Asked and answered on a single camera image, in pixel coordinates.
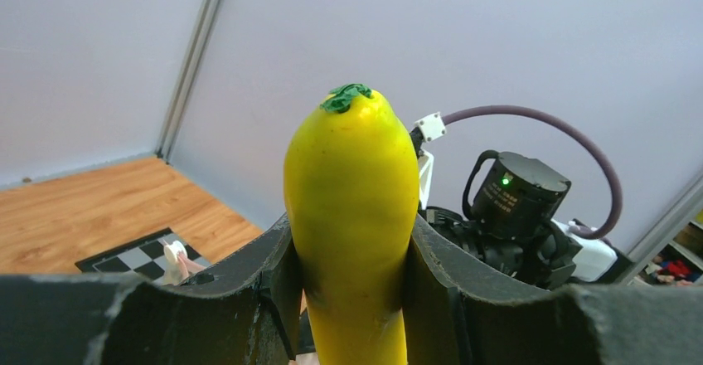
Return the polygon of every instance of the wooden tabletop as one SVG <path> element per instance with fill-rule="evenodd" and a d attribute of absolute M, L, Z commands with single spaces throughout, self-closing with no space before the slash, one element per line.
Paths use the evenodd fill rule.
<path fill-rule="evenodd" d="M 0 192 L 0 273 L 78 273 L 78 260 L 170 226 L 210 262 L 261 230 L 158 158 Z"/>

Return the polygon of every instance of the checkerboard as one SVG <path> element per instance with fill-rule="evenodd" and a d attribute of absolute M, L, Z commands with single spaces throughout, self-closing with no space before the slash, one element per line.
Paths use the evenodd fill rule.
<path fill-rule="evenodd" d="M 151 235 L 115 247 L 98 255 L 75 263 L 83 272 L 126 272 L 141 274 L 154 283 L 163 285 L 164 274 L 169 270 L 166 256 L 163 254 L 162 240 L 172 244 L 180 241 L 185 247 L 188 258 L 199 265 L 209 267 L 211 263 L 176 235 L 171 228 L 166 228 Z"/>

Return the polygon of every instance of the white wall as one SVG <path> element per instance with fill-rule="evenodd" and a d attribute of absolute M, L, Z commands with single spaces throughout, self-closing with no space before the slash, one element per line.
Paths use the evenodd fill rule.
<path fill-rule="evenodd" d="M 702 37 L 703 0 L 225 0 L 172 161 L 268 227 L 284 211 L 288 140 L 337 85 L 377 88 L 408 125 L 526 105 L 610 156 L 626 201 L 610 237 L 627 250 L 703 166 Z M 537 122 L 475 119 L 426 148 L 438 160 L 431 204 L 458 210 L 475 158 L 494 148 L 573 181 L 562 219 L 607 216 L 596 163 Z"/>
<path fill-rule="evenodd" d="M 0 0 L 0 185 L 157 145 L 202 0 Z"/>

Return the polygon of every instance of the yellow object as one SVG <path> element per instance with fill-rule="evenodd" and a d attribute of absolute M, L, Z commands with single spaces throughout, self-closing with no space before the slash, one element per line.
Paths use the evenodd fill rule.
<path fill-rule="evenodd" d="M 419 196 L 410 136 L 381 93 L 333 90 L 298 128 L 284 197 L 321 365 L 405 365 L 401 289 Z"/>

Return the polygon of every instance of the green stem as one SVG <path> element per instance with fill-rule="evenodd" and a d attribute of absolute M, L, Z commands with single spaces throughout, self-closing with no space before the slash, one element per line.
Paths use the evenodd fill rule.
<path fill-rule="evenodd" d="M 326 110 L 327 112 L 337 112 L 339 114 L 343 114 L 352 107 L 352 100 L 354 100 L 357 95 L 363 95 L 366 98 L 371 98 L 371 89 L 365 85 L 353 83 L 350 85 L 337 87 L 336 89 L 330 91 L 329 94 L 334 95 L 323 102 L 320 105 L 320 108 Z"/>

